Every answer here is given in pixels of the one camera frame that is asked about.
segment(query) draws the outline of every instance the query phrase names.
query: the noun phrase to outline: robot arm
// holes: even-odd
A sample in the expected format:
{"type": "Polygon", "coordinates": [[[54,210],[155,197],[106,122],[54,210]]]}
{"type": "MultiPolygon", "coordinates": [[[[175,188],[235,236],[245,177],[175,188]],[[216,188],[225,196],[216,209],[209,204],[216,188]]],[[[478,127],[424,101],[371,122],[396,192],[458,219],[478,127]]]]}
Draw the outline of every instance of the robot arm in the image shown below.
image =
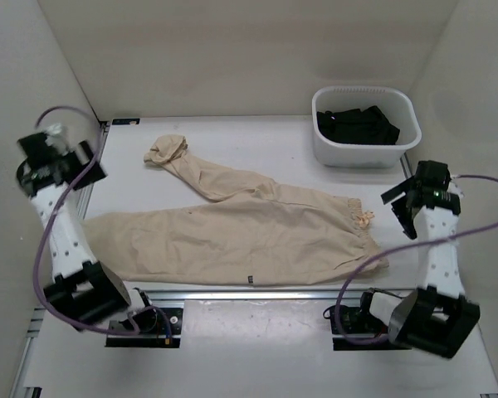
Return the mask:
{"type": "MultiPolygon", "coordinates": [[[[44,288],[46,300],[68,318],[88,325],[133,306],[137,298],[133,300],[121,279],[90,251],[73,199],[67,197],[63,206],[55,209],[61,194],[86,164],[80,162],[77,152],[70,150],[58,133],[35,133],[18,143],[27,156],[17,170],[22,190],[37,209],[44,226],[56,211],[49,239],[53,283],[44,288]]],[[[94,154],[89,144],[84,141],[80,146],[90,161],[94,154]]],[[[96,163],[74,189],[104,177],[105,173],[96,163]]]]}
{"type": "MultiPolygon", "coordinates": [[[[459,196],[446,164],[420,162],[414,177],[382,198],[387,203],[402,193],[393,212],[408,237],[427,241],[455,235],[459,196]]],[[[456,246],[452,240],[419,249],[417,288],[407,297],[375,289],[364,294],[362,310],[388,327],[391,343],[452,358],[476,326],[480,308],[466,300],[456,246]]]]}

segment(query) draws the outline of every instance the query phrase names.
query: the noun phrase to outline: white plastic basket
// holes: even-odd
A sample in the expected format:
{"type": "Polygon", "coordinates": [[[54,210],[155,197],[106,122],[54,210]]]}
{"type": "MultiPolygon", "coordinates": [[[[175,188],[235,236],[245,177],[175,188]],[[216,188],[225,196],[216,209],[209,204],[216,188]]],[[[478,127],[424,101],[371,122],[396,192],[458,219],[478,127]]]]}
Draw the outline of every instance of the white plastic basket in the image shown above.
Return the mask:
{"type": "Polygon", "coordinates": [[[312,99],[314,120],[314,153],[320,163],[339,167],[394,166],[404,153],[417,146],[422,133],[413,111],[412,101],[404,94],[388,87],[364,85],[335,85],[317,91],[312,99]],[[317,112],[343,112],[367,109],[377,105],[389,122],[400,129],[396,145],[353,145],[334,143],[321,134],[317,112]]]}

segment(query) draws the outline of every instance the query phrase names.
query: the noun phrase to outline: white enclosure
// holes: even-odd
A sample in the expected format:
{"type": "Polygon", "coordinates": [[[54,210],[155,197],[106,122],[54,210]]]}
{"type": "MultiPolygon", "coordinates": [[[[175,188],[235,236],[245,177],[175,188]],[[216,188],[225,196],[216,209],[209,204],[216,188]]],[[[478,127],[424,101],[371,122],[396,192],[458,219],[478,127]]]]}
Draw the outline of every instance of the white enclosure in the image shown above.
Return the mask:
{"type": "MultiPolygon", "coordinates": [[[[16,140],[46,107],[92,106],[99,120],[309,115],[330,85],[406,94],[422,130],[413,166],[498,177],[498,0],[0,0],[0,397],[36,305],[42,231],[14,180],[16,140]]],[[[90,133],[73,115],[57,120],[74,142],[90,133]]],[[[462,229],[498,219],[497,187],[461,187],[462,229]]],[[[498,231],[458,255],[498,380],[498,231]]]]}

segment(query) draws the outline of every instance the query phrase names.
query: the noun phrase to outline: white work surface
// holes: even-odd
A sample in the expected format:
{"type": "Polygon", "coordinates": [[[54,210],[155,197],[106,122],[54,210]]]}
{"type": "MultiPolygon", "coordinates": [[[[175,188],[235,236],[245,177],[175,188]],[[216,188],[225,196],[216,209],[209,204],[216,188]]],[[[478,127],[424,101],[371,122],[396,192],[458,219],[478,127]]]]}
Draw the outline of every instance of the white work surface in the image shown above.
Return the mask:
{"type": "MultiPolygon", "coordinates": [[[[208,161],[359,197],[376,215],[371,231],[383,248],[406,242],[390,206],[382,206],[379,197],[405,178],[401,165],[378,171],[321,166],[311,152],[311,129],[309,117],[142,119],[138,125],[112,126],[102,157],[109,176],[95,184],[86,216],[204,203],[176,177],[143,165],[144,153],[159,135],[177,133],[187,137],[192,153],[208,161]]],[[[354,287],[412,289],[417,253],[389,260],[388,269],[354,287]]],[[[46,315],[24,385],[41,387],[41,398],[477,398],[498,392],[478,329],[451,361],[419,351],[334,352],[330,322],[322,313],[339,284],[279,289],[128,285],[160,291],[161,298],[168,291],[169,299],[187,299],[179,349],[106,348],[104,336],[78,333],[46,315]],[[331,295],[318,299],[320,291],[331,295]],[[240,300],[255,292],[266,299],[240,300]]]]}

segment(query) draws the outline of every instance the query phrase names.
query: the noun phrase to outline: purple cable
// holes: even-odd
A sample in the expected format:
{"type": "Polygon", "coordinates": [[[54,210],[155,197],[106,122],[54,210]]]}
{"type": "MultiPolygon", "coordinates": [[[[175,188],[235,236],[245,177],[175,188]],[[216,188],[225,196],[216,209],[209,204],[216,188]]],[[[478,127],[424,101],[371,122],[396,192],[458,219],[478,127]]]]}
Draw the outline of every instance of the purple cable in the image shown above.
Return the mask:
{"type": "MultiPolygon", "coordinates": [[[[461,176],[454,176],[452,177],[453,179],[459,179],[459,178],[474,178],[474,179],[480,179],[480,180],[487,180],[487,181],[493,181],[493,182],[498,182],[498,178],[496,177],[488,177],[488,176],[481,176],[478,174],[463,174],[461,176]]],[[[388,340],[388,335],[383,335],[380,337],[371,337],[371,338],[356,338],[356,337],[349,337],[346,333],[346,331],[343,328],[343,325],[341,324],[341,320],[339,319],[339,308],[341,306],[341,301],[343,300],[343,296],[345,294],[345,291],[349,287],[350,283],[353,281],[356,276],[368,265],[371,265],[375,261],[381,260],[383,257],[386,257],[388,255],[393,255],[395,253],[398,253],[400,251],[405,251],[409,249],[415,249],[418,247],[424,247],[424,246],[437,246],[437,245],[442,245],[443,243],[448,243],[451,240],[456,240],[465,236],[469,235],[474,235],[474,234],[479,234],[481,232],[486,232],[490,230],[494,230],[495,228],[498,228],[498,221],[493,222],[492,224],[489,224],[488,226],[480,226],[477,228],[473,228],[468,231],[463,231],[460,233],[457,233],[455,235],[447,236],[446,238],[439,238],[435,240],[427,240],[424,242],[418,242],[418,243],[410,243],[408,245],[402,245],[402,246],[397,246],[393,247],[392,249],[385,250],[381,253],[378,253],[377,255],[371,257],[370,259],[364,261],[361,265],[358,266],[350,275],[349,277],[344,281],[343,286],[341,287],[341,290],[339,291],[338,298],[335,302],[335,311],[334,311],[334,320],[335,320],[335,325],[338,328],[339,333],[344,337],[344,339],[347,342],[350,342],[351,344],[355,344],[358,346],[368,346],[371,344],[380,344],[383,342],[386,342],[388,340]]]]}
{"type": "MultiPolygon", "coordinates": [[[[69,105],[58,105],[58,106],[52,106],[51,108],[45,110],[41,116],[37,119],[37,122],[35,123],[35,129],[39,129],[41,126],[42,120],[50,113],[53,112],[54,110],[71,110],[72,112],[76,112],[77,114],[80,114],[81,116],[85,117],[89,121],[93,123],[95,126],[96,131],[99,131],[100,126],[98,125],[98,120],[94,117],[92,117],[90,114],[86,113],[84,110],[76,108],[74,106],[69,106],[69,105]]],[[[90,160],[89,164],[83,169],[82,172],[80,172],[74,180],[70,183],[70,185],[66,188],[66,190],[61,194],[59,199],[57,199],[56,204],[53,207],[53,210],[51,212],[50,217],[48,218],[48,222],[46,224],[46,227],[44,228],[44,231],[42,232],[42,238],[41,242],[39,243],[39,247],[37,248],[37,254],[35,255],[35,264],[33,265],[33,289],[35,290],[35,295],[37,296],[39,302],[42,304],[42,306],[54,317],[57,319],[60,319],[64,323],[68,323],[74,328],[79,328],[79,329],[85,329],[90,332],[95,332],[95,333],[100,333],[100,334],[106,334],[110,336],[135,336],[140,333],[140,328],[139,325],[133,320],[133,315],[134,313],[128,312],[127,313],[127,319],[131,322],[131,325],[133,325],[133,331],[115,331],[115,330],[109,330],[109,329],[103,329],[103,328],[98,328],[96,326],[88,325],[86,323],[82,323],[79,321],[76,321],[75,319],[68,318],[66,315],[63,315],[59,311],[57,311],[48,301],[46,300],[46,296],[44,295],[44,291],[42,290],[41,283],[39,281],[39,269],[41,268],[41,260],[42,260],[42,254],[44,253],[44,248],[46,246],[46,243],[48,241],[48,238],[50,237],[51,234],[51,228],[53,227],[53,224],[56,220],[57,216],[57,211],[63,203],[65,202],[66,196],[74,189],[76,184],[94,167],[96,161],[98,160],[98,157],[101,154],[101,143],[102,143],[102,134],[98,133],[98,140],[97,140],[97,145],[96,145],[96,150],[94,153],[94,157],[90,160]]],[[[169,320],[164,311],[158,307],[155,307],[153,305],[150,305],[148,307],[140,309],[137,313],[142,313],[144,311],[148,311],[150,309],[155,310],[156,312],[160,313],[161,316],[164,319],[165,322],[165,328],[166,328],[166,338],[171,338],[171,328],[169,326],[169,320]]]]}

